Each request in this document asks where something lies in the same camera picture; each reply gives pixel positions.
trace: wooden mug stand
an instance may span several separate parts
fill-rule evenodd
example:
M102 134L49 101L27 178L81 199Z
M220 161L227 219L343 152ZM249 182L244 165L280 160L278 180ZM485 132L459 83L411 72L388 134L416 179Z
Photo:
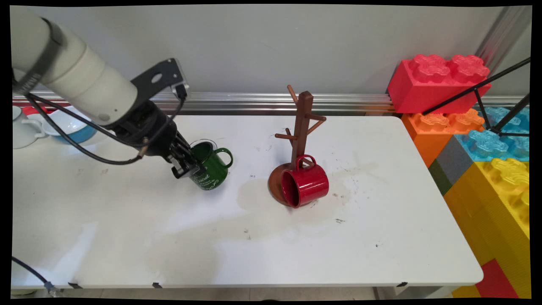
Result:
M288 163L277 166L269 176L267 181L269 191L275 200L280 202L283 205L286 204L284 194L282 193L281 185L281 176L282 171L285 169L294 169L295 168L295 159L301 155L305 154L305 144L307 143L307 136L313 132L318 126L325 122L326 117L317 116L312 114L312 102L314 97L308 91L301 92L299 98L295 96L295 92L292 89L291 85L288 85L288 91L294 100L294 103L297 107L297 112L295 114L295 128L294 134L290 133L290 129L286 128L286 134L275 134L275 138L287 139L292 145L292 160ZM309 121L311 119L317 120L311 128L308 127ZM311 166L313 163L306 158L302 159L303 163Z

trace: giant toy brick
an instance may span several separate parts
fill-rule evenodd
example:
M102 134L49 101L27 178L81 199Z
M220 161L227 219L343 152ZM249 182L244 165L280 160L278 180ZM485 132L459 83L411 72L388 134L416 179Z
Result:
M482 131L484 123L474 109L449 115L405 113L401 120L427 167L431 166L452 135L467 134L470 130Z
M451 187L445 199L448 198L448 202L453 196L461 198L467 212L461 218L452 211L466 238L465 219L470 217L483 237L484 246L499 262L519 297L530 298L529 172L526 163L499 158L475 162ZM479 241L477 243L473 246L469 242L475 255L481 245Z
M433 161L428 169L431 177L433 177L433 180L435 181L435 184L437 184L438 190L441 192L441 195L444 196L448 190L450 190L451 183L438 163L438 160Z
M454 298L460 298L460 297L480 297L480 293L478 292L478 288L476 288L476 285L472 286L461 286L457 289L455 289L451 295L454 296Z
M486 108L487 119L491 126L495 126L510 110L504 107ZM523 108L502 128L503 132L529 133L529 108Z
M465 208L465 205L469 204L470 198L465 198L459 194L456 185L454 185L444 195L444 200L480 266L494 259L495 256L489 250L482 234Z
M397 113L422 113L425 110L486 80L489 69L474 56L456 55L450 61L438 55L416 55L403 60L388 85L388 93ZM481 87L480 96L491 84ZM434 113L465 113L477 102L469 93Z
M483 280L476 284L481 297L518 298L496 260L482 266Z
M489 131L472 130L467 135L454 135L438 155L442 170L453 185L474 162L489 162L494 158L514 158L529 161L528 137L500 137Z

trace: white cup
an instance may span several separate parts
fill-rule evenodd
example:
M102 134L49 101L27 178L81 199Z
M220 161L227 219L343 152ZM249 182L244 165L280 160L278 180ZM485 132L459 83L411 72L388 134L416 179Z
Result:
M13 106L13 149L26 147L38 138L43 138L45 132L41 129L41 123L37 120L29 120L20 107ZM31 126L35 125L41 132Z

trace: white table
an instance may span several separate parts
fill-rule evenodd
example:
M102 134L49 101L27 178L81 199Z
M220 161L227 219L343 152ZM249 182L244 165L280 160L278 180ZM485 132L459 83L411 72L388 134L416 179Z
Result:
M271 197L290 160L293 116L181 116L189 141L234 155L223 185L177 180L160 157L94 161L51 138L13 150L12 254L60 288L395 287L469 285L482 271L395 117L328 117L306 152L328 196L296 210ZM115 160L133 148L96 134L84 145ZM12 263L11 288L41 282Z

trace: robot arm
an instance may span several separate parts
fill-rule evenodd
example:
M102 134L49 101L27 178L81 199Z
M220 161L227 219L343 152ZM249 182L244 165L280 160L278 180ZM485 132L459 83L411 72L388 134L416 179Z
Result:
M176 178L200 170L175 123L149 100L168 86L186 98L188 85L175 59L128 81L71 31L25 7L10 6L10 32L12 68L26 72L14 91L26 95L41 82L119 139L172 163ZM144 144L148 139L154 140Z

